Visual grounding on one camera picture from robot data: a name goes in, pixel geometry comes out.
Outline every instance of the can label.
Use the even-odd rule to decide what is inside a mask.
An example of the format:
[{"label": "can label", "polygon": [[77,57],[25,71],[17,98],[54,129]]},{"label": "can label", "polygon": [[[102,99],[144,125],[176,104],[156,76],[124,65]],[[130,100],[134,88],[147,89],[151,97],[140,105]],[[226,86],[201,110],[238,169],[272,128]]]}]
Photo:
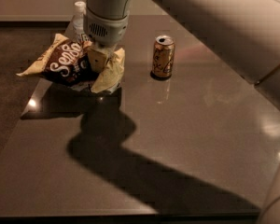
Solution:
[{"label": "can label", "polygon": [[151,75],[156,79],[167,79],[172,75],[175,58],[175,42],[168,35],[156,38],[153,50]]}]

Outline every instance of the bottle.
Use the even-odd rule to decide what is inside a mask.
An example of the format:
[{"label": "bottle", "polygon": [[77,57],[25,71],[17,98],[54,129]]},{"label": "bottle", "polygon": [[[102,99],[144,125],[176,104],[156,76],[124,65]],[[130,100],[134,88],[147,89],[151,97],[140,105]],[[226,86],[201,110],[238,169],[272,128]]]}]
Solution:
[{"label": "bottle", "polygon": [[74,41],[82,43],[88,41],[89,38],[84,32],[84,14],[86,13],[86,4],[83,1],[75,2],[74,17],[72,19],[74,28]]}]

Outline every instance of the dark floor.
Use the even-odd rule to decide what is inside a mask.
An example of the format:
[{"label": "dark floor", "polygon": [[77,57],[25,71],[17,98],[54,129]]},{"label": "dark floor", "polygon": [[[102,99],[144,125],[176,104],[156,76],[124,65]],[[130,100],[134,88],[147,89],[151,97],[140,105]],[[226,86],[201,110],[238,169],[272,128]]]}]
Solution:
[{"label": "dark floor", "polygon": [[0,23],[0,152],[35,89],[38,78],[17,77],[65,27]]}]

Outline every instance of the brown snack bag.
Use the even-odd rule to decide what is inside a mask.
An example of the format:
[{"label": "brown snack bag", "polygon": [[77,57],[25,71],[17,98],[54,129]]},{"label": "brown snack bag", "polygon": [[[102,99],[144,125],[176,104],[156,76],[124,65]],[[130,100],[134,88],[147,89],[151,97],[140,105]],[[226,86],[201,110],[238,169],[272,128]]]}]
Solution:
[{"label": "brown snack bag", "polygon": [[92,72],[87,52],[76,42],[56,34],[53,44],[19,77],[38,76],[55,83],[74,86],[80,82],[94,82],[98,74]]}]

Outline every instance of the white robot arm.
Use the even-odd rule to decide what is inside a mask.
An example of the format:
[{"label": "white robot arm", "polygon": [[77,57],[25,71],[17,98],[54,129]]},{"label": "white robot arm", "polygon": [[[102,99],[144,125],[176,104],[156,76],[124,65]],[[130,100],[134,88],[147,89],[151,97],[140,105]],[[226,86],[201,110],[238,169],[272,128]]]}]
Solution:
[{"label": "white robot arm", "polygon": [[[116,44],[127,27],[130,1],[88,0],[85,30],[103,45]],[[153,1],[280,109],[280,0]],[[261,215],[265,223],[280,223],[280,208],[267,215],[280,193],[279,179]]]}]

